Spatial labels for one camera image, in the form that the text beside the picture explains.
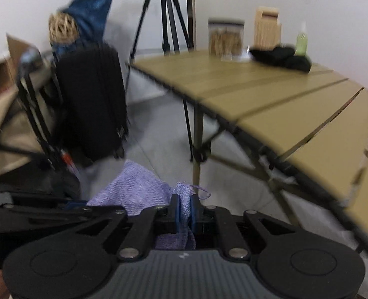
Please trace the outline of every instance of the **gray ribbed panel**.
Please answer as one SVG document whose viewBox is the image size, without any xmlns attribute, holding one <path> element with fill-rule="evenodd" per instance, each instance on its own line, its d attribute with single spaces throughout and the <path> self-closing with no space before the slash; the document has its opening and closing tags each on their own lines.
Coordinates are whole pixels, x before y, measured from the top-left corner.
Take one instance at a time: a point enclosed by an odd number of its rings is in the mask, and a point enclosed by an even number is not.
<svg viewBox="0 0 368 299">
<path fill-rule="evenodd" d="M 246 264 L 218 251 L 151 251 L 121 264 L 106 286 L 89 299 L 277 299 Z"/>
</svg>

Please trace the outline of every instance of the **folding table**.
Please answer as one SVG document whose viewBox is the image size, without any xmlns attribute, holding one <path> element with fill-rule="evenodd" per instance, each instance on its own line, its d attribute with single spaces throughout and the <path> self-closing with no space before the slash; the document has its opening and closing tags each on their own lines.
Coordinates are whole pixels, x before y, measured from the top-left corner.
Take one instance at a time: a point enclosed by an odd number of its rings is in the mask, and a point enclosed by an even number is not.
<svg viewBox="0 0 368 299">
<path fill-rule="evenodd" d="M 309 74 L 237 63 L 193 51 L 129 65 L 194 106 L 193 184 L 200 164 L 217 160 L 268 183 L 290 222 L 285 190 L 329 209 L 368 253 L 368 90 L 319 64 Z M 220 128 L 203 141 L 203 115 Z M 229 131 L 255 168 L 210 152 Z M 272 178 L 260 158 L 295 183 Z"/>
</svg>

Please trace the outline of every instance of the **blue fabric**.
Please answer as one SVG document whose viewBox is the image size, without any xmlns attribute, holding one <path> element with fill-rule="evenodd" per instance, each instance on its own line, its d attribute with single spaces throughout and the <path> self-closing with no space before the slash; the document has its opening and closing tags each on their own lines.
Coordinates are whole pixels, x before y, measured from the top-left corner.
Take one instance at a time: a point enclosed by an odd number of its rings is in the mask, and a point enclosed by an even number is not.
<svg viewBox="0 0 368 299">
<path fill-rule="evenodd" d="M 59 59 L 62 54 L 77 47 L 101 43 L 111 3 L 112 0 L 73 0 L 67 8 L 60 10 L 75 19 L 79 38 L 68 45 L 52 43 L 55 58 Z"/>
<path fill-rule="evenodd" d="M 121 174 L 87 204 L 89 206 L 120 205 L 126 209 L 129 216 L 135 216 L 147 207 L 168 205 L 172 194 L 178 194 L 180 197 L 179 232 L 158 236 L 155 247 L 156 249 L 194 249 L 195 239 L 188 227 L 193 188 L 182 183 L 171 188 L 151 171 L 130 160 L 126 161 Z"/>
</svg>

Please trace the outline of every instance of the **black cloth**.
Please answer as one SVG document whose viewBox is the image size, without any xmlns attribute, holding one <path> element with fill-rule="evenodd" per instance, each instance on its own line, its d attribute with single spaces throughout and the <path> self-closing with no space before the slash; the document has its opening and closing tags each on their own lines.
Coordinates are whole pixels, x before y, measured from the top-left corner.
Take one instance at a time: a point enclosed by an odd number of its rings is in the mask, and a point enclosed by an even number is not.
<svg viewBox="0 0 368 299">
<path fill-rule="evenodd" d="M 251 49 L 249 51 L 256 61 L 266 65 L 285 67 L 286 69 L 309 73 L 311 62 L 305 56 L 295 56 L 293 47 L 276 47 L 271 51 Z"/>
</svg>

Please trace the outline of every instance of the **tripod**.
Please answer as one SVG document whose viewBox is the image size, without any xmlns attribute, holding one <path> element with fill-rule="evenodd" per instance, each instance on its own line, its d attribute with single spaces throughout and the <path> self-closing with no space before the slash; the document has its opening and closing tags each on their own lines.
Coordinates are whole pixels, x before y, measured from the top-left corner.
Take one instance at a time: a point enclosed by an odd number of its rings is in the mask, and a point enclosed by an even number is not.
<svg viewBox="0 0 368 299">
<path fill-rule="evenodd" d="M 161 0 L 161 5 L 162 5 L 162 30 L 163 30 L 162 50 L 163 50 L 163 53 L 165 53 L 165 55 L 171 51 L 170 44 L 169 44 L 168 31 L 167 31 L 166 7 L 167 7 L 167 12 L 169 13 L 169 22 L 170 22 L 170 28 L 171 28 L 172 38 L 173 38 L 173 49 L 174 49 L 175 53 L 178 53 L 180 51 L 179 39 L 177 38 L 177 29 L 176 29 L 176 23 L 175 23 L 175 15 L 173 13 L 172 1 L 175 5 L 177 14 L 179 15 L 179 21 L 180 21 L 181 28 L 182 28 L 183 33 L 184 33 L 184 38 L 185 38 L 185 42 L 187 44 L 187 48 L 188 49 L 193 48 L 192 43 L 189 40 L 187 28 L 185 27 L 185 22 L 184 22 L 183 14 L 181 13 L 179 0 Z M 137 32 L 136 32 L 136 35 L 135 35 L 133 49 L 131 50 L 131 53 L 130 53 L 130 61 L 129 61 L 130 64 L 133 63 L 134 58 L 135 58 L 135 54 L 136 54 L 136 51 L 137 51 L 137 44 L 138 44 L 138 40 L 139 40 L 139 37 L 140 37 L 141 28 L 143 26 L 145 13 L 147 12 L 147 9 L 149 7 L 149 2 L 150 2 L 150 0 L 145 0 L 144 4 L 143 4 L 143 10 L 141 12 L 140 22 L 139 22 Z M 125 89 L 126 93 L 128 91 L 128 87 L 129 87 L 129 78 L 130 78 L 130 67 L 128 68 L 127 77 L 126 77 L 126 89 Z M 187 102 L 185 100 L 183 100 L 183 105 L 184 105 L 185 121 L 186 121 L 186 124 L 187 124 L 189 150 L 190 150 L 190 153 L 191 153 L 191 161 L 192 161 L 193 160 L 193 155 L 192 155 L 193 145 L 192 145 L 192 137 L 191 137 L 191 127 L 189 125 L 188 107 L 187 107 Z"/>
</svg>

